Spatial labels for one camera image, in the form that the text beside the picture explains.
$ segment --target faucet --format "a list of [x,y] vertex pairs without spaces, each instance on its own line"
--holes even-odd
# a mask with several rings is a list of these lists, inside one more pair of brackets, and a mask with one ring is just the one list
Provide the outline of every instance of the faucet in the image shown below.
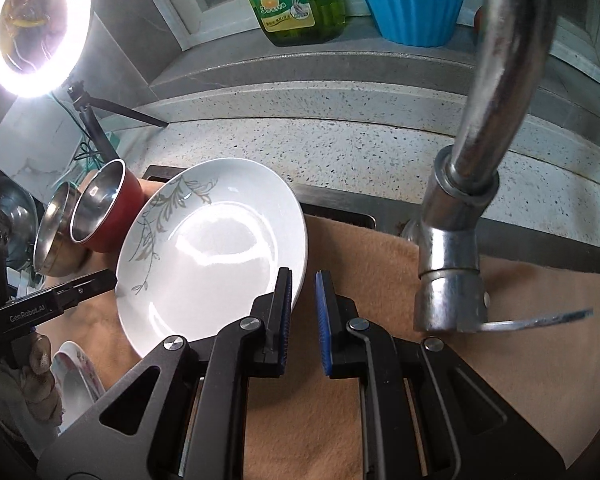
[[551,47],[552,0],[486,0],[484,38],[456,142],[438,152],[420,219],[420,289],[414,328],[421,332],[498,332],[583,319],[581,310],[489,322],[475,228],[498,192],[498,165],[522,123]]

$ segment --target light stand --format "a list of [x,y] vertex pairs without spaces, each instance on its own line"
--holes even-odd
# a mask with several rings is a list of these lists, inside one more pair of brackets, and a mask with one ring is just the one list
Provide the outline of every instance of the light stand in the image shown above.
[[98,122],[98,118],[93,111],[93,108],[99,108],[113,114],[129,117],[136,121],[141,121],[146,124],[152,124],[153,126],[168,126],[169,123],[151,117],[149,115],[141,114],[131,108],[107,101],[106,99],[97,99],[91,97],[91,95],[84,89],[84,82],[78,81],[71,83],[67,93],[74,104],[75,110],[80,115],[80,119],[84,123],[88,137],[94,143],[96,150],[100,153],[100,156],[104,163],[120,158],[115,148],[107,139],[102,126]]

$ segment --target red object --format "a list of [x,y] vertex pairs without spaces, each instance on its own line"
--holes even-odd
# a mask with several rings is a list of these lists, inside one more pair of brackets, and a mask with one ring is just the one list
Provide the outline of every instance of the red object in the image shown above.
[[480,27],[482,26],[482,7],[475,11],[474,16],[474,29],[477,34],[480,34]]
[[122,182],[118,186],[118,194],[113,199],[102,222],[96,227],[93,233],[79,242],[81,245],[97,253],[110,253],[122,247],[131,224],[138,216],[145,202],[144,192],[142,192],[142,187],[136,176],[127,169],[126,164],[122,160],[112,162],[122,163],[124,167]]

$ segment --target patterned plate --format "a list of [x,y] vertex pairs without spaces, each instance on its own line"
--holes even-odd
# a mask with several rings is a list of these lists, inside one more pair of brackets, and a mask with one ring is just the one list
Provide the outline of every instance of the patterned plate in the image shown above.
[[213,336],[293,272],[296,303],[307,258],[304,216],[275,172],[242,158],[183,171],[144,206],[118,261],[122,327],[141,357],[167,336]]
[[73,341],[65,341],[51,361],[51,372],[62,397],[62,433],[104,395],[95,366]]

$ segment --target speckled stone countertop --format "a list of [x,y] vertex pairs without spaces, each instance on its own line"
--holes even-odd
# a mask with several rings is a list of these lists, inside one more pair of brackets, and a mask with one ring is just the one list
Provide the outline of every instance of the speckled stone countertop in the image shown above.
[[[121,138],[118,150],[136,174],[150,164],[187,167],[239,156],[289,182],[408,202],[422,200],[436,153],[454,140],[381,124],[250,118],[134,128]],[[600,246],[600,184],[513,152],[499,171],[487,218]]]
[[[140,111],[170,123],[205,119],[311,118],[385,124],[455,137],[466,98],[462,95],[378,83],[295,81],[199,92],[152,103]],[[107,130],[139,126],[109,116]],[[556,124],[527,115],[510,150],[600,184],[600,147]]]

